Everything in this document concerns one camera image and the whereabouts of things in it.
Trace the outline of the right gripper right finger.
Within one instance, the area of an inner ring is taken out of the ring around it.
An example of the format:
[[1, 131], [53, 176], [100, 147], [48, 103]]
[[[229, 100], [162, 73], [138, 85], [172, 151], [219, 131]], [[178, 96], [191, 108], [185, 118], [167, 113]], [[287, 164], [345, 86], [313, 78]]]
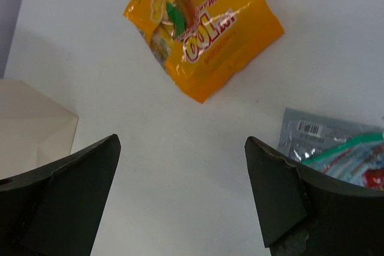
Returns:
[[245, 143], [264, 246], [272, 255], [382, 255], [383, 192], [321, 174], [255, 137]]

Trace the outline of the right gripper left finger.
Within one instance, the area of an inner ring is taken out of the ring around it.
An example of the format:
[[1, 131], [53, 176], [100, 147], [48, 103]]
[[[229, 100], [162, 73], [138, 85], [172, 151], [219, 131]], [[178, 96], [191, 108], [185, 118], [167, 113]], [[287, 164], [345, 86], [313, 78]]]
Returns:
[[1, 180], [1, 255], [90, 255], [121, 153], [112, 134]]

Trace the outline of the orange yellow snack bag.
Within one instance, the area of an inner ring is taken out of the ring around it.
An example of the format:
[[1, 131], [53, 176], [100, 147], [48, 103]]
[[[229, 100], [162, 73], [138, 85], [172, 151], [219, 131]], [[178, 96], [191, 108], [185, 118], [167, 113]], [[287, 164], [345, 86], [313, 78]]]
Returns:
[[199, 103], [284, 34], [265, 0], [131, 0], [124, 16]]

